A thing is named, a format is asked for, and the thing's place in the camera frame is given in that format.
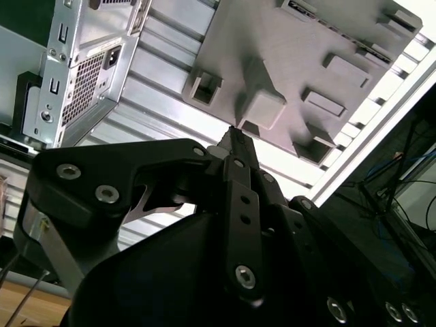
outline bolt head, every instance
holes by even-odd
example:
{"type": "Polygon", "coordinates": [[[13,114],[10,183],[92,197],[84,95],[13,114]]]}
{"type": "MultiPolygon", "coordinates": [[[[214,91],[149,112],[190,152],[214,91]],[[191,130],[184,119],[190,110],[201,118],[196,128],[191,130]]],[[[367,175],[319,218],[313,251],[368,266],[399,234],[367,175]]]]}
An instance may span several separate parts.
{"type": "Polygon", "coordinates": [[[235,271],[236,280],[239,284],[248,290],[252,290],[256,285],[256,278],[247,266],[238,266],[235,271]]]}
{"type": "Polygon", "coordinates": [[[312,209],[312,204],[307,201],[307,200],[301,200],[301,204],[307,209],[307,210],[311,210],[312,209]]]}
{"type": "Polygon", "coordinates": [[[202,157],[205,155],[204,151],[203,151],[202,149],[200,149],[200,148],[193,148],[193,151],[194,151],[197,155],[200,155],[200,156],[202,156],[202,157]]]}
{"type": "Polygon", "coordinates": [[[237,160],[237,159],[235,159],[235,160],[234,160],[234,163],[235,163],[238,167],[241,167],[241,168],[244,168],[244,167],[245,167],[244,163],[243,163],[241,160],[237,160]]]}
{"type": "Polygon", "coordinates": [[[274,177],[272,177],[270,174],[264,173],[264,178],[270,183],[274,182],[274,177]]]}
{"type": "Polygon", "coordinates": [[[110,185],[100,185],[95,190],[97,200],[107,204],[114,204],[120,198],[118,190],[110,185]]]}
{"type": "Polygon", "coordinates": [[[56,173],[59,177],[66,179],[68,181],[72,181],[80,177],[82,172],[75,165],[71,165],[69,163],[65,163],[59,165],[56,169],[56,173]]]}

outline black cable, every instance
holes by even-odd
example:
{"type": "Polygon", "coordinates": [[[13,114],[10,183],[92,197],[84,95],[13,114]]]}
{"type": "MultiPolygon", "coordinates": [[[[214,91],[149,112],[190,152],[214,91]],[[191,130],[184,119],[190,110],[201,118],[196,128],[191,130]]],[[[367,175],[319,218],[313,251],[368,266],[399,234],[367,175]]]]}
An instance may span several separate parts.
{"type": "Polygon", "coordinates": [[[428,230],[431,230],[430,226],[429,226],[429,213],[430,213],[430,208],[431,208],[432,204],[434,203],[434,201],[436,201],[436,196],[430,201],[430,204],[427,207],[427,211],[425,212],[425,225],[427,226],[428,230]]]}
{"type": "Polygon", "coordinates": [[[436,182],[430,181],[402,181],[400,184],[408,184],[408,183],[428,183],[428,184],[436,184],[436,182]]]}

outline wire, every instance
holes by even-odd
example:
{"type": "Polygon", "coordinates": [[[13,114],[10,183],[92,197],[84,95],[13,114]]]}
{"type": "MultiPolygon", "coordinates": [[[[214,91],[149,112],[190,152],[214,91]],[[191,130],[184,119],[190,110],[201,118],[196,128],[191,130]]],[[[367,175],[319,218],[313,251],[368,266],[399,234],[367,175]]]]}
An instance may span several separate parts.
{"type": "Polygon", "coordinates": [[[33,291],[35,291],[36,287],[41,283],[42,279],[45,276],[47,276],[48,274],[49,274],[49,272],[47,270],[44,270],[44,272],[42,273],[42,276],[36,281],[35,284],[33,284],[32,288],[27,292],[25,297],[21,300],[20,304],[17,306],[14,313],[11,315],[11,318],[9,318],[9,320],[7,321],[5,327],[12,326],[12,323],[14,322],[16,316],[20,313],[21,309],[24,307],[24,305],[26,304],[26,301],[29,299],[30,295],[32,295],[33,291]]]}
{"type": "Polygon", "coordinates": [[[436,201],[436,196],[430,201],[430,204],[427,207],[427,211],[425,212],[425,225],[427,226],[428,230],[431,230],[429,226],[429,213],[430,213],[430,208],[433,205],[434,201],[436,201]]]}

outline black metal bracket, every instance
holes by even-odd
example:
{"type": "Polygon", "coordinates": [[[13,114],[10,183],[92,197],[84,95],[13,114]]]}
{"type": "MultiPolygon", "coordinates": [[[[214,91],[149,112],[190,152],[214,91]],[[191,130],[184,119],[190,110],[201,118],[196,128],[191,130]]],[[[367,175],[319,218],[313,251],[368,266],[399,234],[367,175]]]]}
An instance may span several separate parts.
{"type": "Polygon", "coordinates": [[[271,317],[288,325],[289,315],[296,326],[385,326],[396,324],[387,303],[414,307],[314,203],[287,202],[259,168],[251,138],[231,127],[220,146],[229,155],[166,140],[55,149],[34,159],[29,210],[22,208],[17,230],[32,239],[28,246],[42,246],[41,265],[48,259],[77,290],[73,327],[182,318],[195,325],[217,308],[250,326],[271,317]],[[196,213],[114,254],[123,223],[183,203],[197,204],[196,213]],[[102,301],[102,309],[93,306],[102,301]],[[308,308],[310,316],[301,315],[308,308]]]}

